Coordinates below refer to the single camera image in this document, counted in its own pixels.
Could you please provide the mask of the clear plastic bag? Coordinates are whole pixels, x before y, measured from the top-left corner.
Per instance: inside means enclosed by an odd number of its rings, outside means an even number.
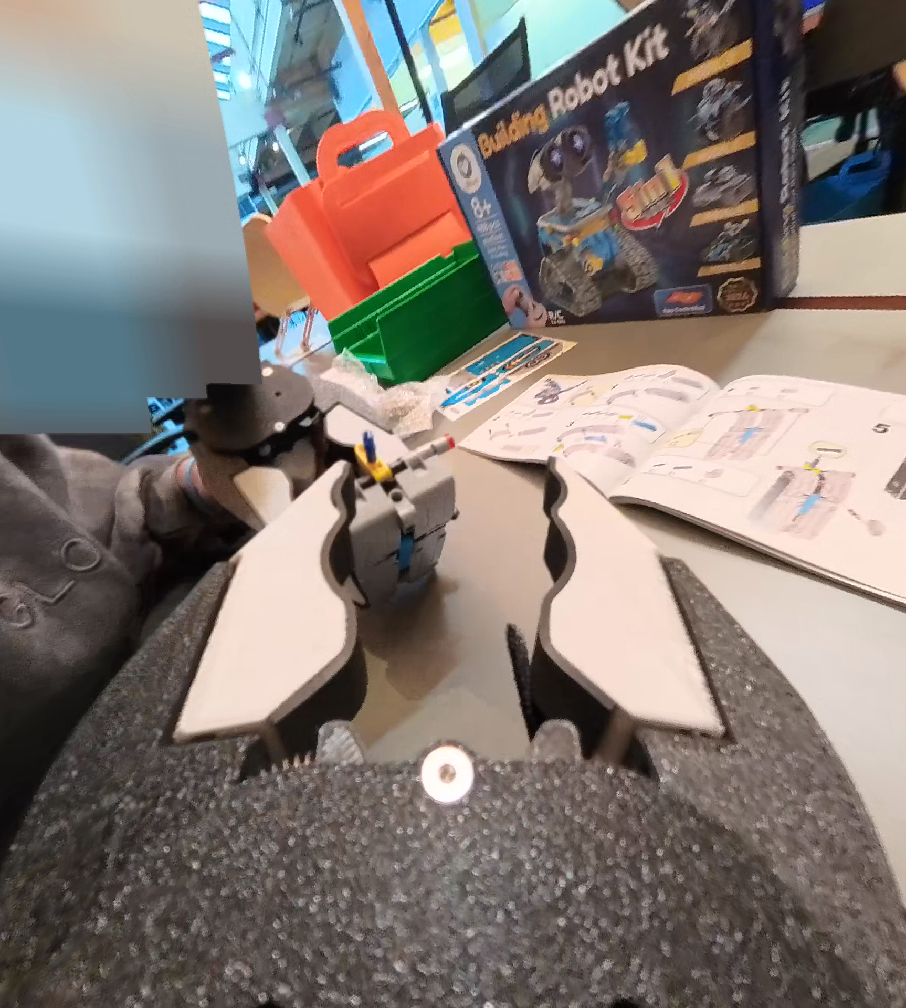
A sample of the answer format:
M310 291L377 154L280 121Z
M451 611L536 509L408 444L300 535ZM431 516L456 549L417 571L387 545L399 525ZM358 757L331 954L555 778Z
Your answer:
M407 382L384 388L375 400L377 424L390 434L407 438L434 427L441 383L433 380Z

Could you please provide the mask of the orange plastic bin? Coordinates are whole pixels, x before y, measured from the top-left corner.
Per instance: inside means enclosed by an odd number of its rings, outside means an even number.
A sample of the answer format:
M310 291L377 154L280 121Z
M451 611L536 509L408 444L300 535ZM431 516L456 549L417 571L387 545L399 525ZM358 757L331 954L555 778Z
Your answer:
M439 124L410 133L384 110L323 132L317 176L286 195L267 235L326 320L471 241L439 158L444 140Z

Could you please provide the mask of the grey black toy brick assembly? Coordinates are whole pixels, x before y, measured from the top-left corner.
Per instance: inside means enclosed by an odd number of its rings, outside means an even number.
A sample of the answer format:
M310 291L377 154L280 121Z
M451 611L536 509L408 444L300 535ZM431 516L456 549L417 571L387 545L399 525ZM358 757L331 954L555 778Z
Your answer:
M348 526L359 606L383 605L400 586L431 575L457 518L452 471L444 457L455 447L442 435L403 447L384 460L371 430L349 448L355 466L355 511Z

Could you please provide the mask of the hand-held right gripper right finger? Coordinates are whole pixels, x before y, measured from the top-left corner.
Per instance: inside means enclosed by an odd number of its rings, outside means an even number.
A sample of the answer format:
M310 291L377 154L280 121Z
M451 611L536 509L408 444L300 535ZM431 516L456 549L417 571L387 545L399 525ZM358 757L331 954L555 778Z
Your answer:
M547 463L535 711L577 730L583 755L623 758L636 730L711 739L726 725L660 553L563 460Z

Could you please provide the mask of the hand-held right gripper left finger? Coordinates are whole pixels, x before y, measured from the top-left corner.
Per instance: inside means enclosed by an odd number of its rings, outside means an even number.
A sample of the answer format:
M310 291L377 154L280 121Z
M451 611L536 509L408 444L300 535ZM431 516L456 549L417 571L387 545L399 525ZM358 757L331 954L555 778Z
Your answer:
M175 744L255 737L270 760L290 759L279 724L356 651L346 590L354 505L352 466L336 461L237 552L173 724Z

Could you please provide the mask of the green plastic bin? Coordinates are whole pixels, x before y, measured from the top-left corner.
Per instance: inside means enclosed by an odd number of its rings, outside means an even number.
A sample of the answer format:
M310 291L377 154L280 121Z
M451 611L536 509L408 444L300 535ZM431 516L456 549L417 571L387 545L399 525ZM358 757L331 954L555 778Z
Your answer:
M507 322L477 246L457 245L328 321L334 350L385 385L422 382Z

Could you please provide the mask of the toy building kit box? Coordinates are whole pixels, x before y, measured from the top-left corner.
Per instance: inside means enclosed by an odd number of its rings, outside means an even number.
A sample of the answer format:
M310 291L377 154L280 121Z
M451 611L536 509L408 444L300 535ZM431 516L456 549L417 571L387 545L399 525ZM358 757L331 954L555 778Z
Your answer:
M803 2L644 2L439 157L509 324L772 309L799 275Z

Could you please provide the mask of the instruction booklet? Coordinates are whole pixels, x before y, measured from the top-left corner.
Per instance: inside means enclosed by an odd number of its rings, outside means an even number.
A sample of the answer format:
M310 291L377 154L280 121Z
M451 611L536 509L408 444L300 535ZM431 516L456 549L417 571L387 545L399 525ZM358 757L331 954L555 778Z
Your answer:
M671 364L546 375L460 446L563 460L616 503L682 518L906 609L906 395Z

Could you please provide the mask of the sticker sheet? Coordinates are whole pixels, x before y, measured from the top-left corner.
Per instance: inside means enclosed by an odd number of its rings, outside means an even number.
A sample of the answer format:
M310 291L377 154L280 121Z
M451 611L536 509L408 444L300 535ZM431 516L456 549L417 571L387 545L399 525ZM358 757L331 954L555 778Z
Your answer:
M436 410L448 421L455 421L574 346L575 342L553 335L513 334L445 376Z

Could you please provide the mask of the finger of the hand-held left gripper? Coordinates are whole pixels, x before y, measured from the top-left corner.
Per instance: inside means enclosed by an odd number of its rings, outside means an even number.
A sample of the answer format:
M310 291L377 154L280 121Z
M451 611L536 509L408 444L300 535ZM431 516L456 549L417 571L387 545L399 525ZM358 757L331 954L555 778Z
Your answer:
M293 502L289 475L274 466L249 466L233 476L233 487L248 509L247 524L264 528L275 521Z

